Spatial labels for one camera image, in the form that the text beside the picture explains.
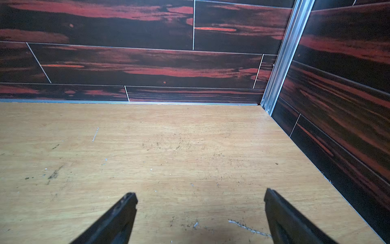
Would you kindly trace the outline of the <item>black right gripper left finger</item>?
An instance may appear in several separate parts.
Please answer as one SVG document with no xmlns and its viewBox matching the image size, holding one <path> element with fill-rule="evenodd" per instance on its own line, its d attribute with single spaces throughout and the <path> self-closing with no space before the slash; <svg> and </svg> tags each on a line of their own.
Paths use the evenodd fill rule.
<svg viewBox="0 0 390 244">
<path fill-rule="evenodd" d="M 72 243 L 127 244 L 137 213 L 137 203 L 138 199 L 135 193 L 125 194 Z"/>
</svg>

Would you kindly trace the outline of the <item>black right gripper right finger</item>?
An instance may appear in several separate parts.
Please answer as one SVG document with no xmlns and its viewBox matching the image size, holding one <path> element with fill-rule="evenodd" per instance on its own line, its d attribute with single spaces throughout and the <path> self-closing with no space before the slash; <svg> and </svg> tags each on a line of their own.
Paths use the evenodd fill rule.
<svg viewBox="0 0 390 244">
<path fill-rule="evenodd" d="M 265 212 L 275 244 L 335 244 L 278 192 L 267 189 Z"/>
</svg>

